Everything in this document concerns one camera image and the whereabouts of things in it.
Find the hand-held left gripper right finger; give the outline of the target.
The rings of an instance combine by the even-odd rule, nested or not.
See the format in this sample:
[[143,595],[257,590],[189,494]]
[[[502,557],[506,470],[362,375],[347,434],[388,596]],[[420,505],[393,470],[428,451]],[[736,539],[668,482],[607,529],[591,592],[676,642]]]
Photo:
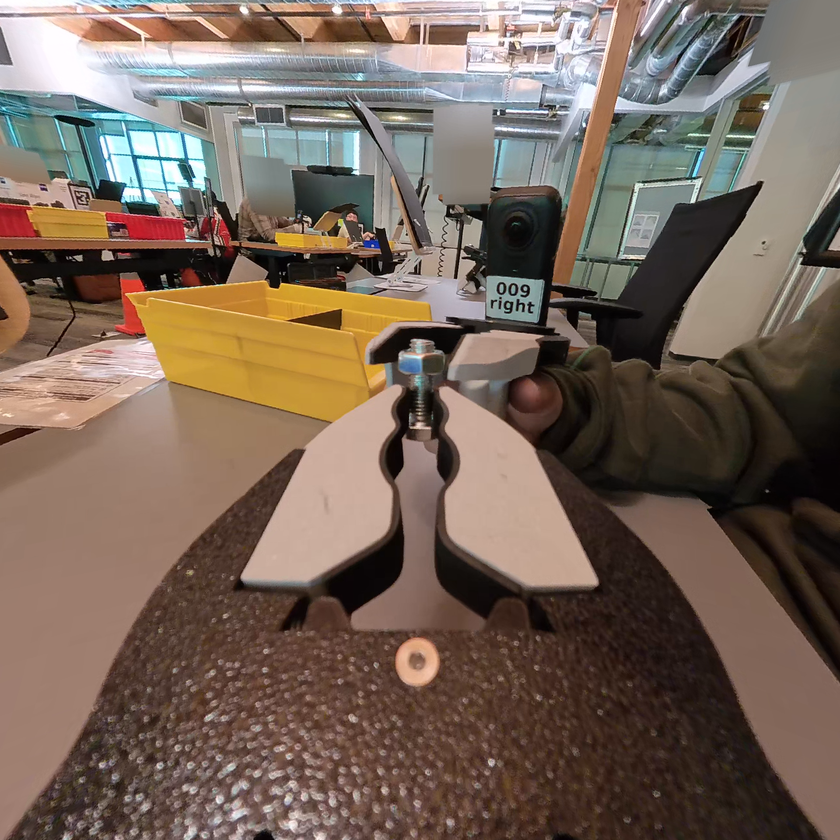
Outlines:
[[483,618],[503,599],[593,592],[595,568],[537,450],[450,387],[437,406],[435,570],[446,592]]

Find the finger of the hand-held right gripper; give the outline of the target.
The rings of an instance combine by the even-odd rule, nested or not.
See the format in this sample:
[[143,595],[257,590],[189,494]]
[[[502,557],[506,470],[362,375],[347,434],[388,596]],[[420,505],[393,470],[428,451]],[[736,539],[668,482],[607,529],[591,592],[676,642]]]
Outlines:
[[448,425],[467,402],[478,406],[476,417],[493,414],[508,419],[509,389],[514,380],[537,367],[540,338],[526,333],[489,331],[464,336],[448,365],[448,381],[457,385],[460,399],[448,409]]
[[400,385],[410,388],[411,376],[398,370],[398,354],[409,350],[413,340],[425,340],[431,342],[435,350],[449,356],[455,351],[463,335],[464,327],[450,322],[394,322],[368,342],[365,350],[365,362],[368,365],[384,365],[385,380],[388,386]]

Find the silver hex nut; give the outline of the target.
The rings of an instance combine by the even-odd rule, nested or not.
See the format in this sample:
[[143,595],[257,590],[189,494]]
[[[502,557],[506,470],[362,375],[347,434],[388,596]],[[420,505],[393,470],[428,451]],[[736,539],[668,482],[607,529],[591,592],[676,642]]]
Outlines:
[[436,376],[445,372],[446,361],[446,354],[439,350],[404,350],[398,355],[397,368],[411,379],[415,387],[420,380],[434,382]]

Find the silver hex bolt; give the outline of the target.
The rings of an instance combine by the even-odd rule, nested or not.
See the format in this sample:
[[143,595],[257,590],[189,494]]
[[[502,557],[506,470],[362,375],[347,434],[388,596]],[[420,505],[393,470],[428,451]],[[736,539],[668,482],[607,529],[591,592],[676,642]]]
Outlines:
[[[429,339],[412,339],[408,347],[408,350],[413,351],[435,349],[434,342]],[[434,383],[420,380],[416,381],[416,386],[413,387],[413,383],[409,377],[408,381],[413,396],[412,407],[409,412],[407,436],[414,441],[425,443],[433,437],[432,400]]]

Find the yellow plastic bin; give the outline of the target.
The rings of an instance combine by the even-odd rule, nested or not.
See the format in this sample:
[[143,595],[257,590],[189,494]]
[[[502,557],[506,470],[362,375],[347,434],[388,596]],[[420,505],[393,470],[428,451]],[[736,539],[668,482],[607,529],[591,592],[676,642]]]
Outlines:
[[[431,321],[425,301],[268,282],[130,295],[169,382],[326,422],[385,388],[368,342],[398,321]],[[343,310],[342,329],[288,323]]]

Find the person's right hand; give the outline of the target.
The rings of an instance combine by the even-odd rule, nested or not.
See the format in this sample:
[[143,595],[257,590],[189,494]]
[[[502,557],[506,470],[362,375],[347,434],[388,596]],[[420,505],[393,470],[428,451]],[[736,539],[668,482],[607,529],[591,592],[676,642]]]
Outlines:
[[537,370],[509,384],[507,422],[535,448],[557,454],[565,447],[563,407],[559,383],[550,371]]

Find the black-backed document stand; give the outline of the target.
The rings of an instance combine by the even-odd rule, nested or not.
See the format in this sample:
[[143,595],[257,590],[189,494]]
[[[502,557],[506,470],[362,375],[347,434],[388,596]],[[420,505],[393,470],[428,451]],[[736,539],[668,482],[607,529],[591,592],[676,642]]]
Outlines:
[[404,286],[412,282],[412,271],[420,266],[423,257],[434,252],[434,243],[429,232],[424,207],[417,197],[413,184],[394,149],[392,140],[378,117],[357,98],[348,100],[350,109],[370,135],[392,171],[392,192],[400,208],[413,254],[395,268],[388,276],[390,286]]

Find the black office chair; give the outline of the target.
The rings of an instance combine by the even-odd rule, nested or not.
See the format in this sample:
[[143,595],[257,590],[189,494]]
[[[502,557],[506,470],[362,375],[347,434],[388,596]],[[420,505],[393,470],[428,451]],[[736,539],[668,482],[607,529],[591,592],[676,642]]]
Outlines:
[[642,264],[616,301],[552,299],[550,308],[595,321],[595,341],[614,362],[639,360],[658,371],[665,342],[682,308],[737,232],[763,182],[728,194],[677,204]]

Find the black display screen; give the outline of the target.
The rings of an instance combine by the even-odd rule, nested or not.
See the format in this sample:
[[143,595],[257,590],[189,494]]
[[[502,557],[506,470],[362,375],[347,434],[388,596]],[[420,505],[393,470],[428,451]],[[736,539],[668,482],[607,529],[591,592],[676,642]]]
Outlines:
[[344,204],[356,205],[360,224],[372,230],[375,210],[373,175],[332,175],[291,170],[291,181],[297,212],[317,222],[325,212]]

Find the orange traffic cone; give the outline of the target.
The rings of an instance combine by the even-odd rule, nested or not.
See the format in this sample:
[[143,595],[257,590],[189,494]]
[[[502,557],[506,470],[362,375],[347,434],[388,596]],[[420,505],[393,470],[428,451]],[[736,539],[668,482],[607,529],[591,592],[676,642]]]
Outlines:
[[120,334],[132,338],[141,338],[145,336],[144,326],[130,295],[145,292],[143,281],[142,279],[130,279],[121,276],[119,283],[121,290],[122,321],[115,324],[114,329]]

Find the long red storage bin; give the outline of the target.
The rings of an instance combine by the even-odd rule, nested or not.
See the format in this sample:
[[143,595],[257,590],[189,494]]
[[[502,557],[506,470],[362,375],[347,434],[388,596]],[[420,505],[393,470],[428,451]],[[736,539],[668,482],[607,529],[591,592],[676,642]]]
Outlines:
[[106,212],[110,238],[176,241],[186,240],[183,220],[179,217]]

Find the laminated printed sheet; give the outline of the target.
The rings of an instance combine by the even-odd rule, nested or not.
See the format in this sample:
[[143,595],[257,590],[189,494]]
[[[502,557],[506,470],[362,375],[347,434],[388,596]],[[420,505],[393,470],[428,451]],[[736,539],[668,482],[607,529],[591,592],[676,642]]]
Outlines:
[[165,378],[146,339],[109,340],[1,373],[1,426],[76,429]]

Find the long wooden work table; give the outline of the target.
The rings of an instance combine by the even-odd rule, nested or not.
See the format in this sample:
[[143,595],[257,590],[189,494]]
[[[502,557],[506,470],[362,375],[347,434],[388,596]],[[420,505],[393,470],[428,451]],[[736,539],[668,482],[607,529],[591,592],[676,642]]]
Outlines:
[[213,253],[207,241],[190,239],[1,237],[2,261],[22,282],[104,275],[163,276]]

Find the wooden document holder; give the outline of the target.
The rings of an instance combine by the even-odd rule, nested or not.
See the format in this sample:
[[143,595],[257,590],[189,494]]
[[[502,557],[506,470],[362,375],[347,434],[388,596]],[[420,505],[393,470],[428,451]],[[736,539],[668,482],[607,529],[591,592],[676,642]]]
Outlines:
[[5,354],[24,338],[31,310],[25,289],[4,259],[1,259],[1,309],[1,354]]

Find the wooden post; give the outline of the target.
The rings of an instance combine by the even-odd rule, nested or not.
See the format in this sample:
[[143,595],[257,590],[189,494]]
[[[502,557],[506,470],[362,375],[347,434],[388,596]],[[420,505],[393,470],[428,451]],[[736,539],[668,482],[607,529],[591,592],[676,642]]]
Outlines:
[[556,284],[566,285],[571,281],[601,169],[616,100],[627,67],[629,50],[634,41],[643,5],[642,1],[618,1],[614,7],[611,30],[605,45],[590,118],[584,133],[581,155],[555,256],[553,283]]

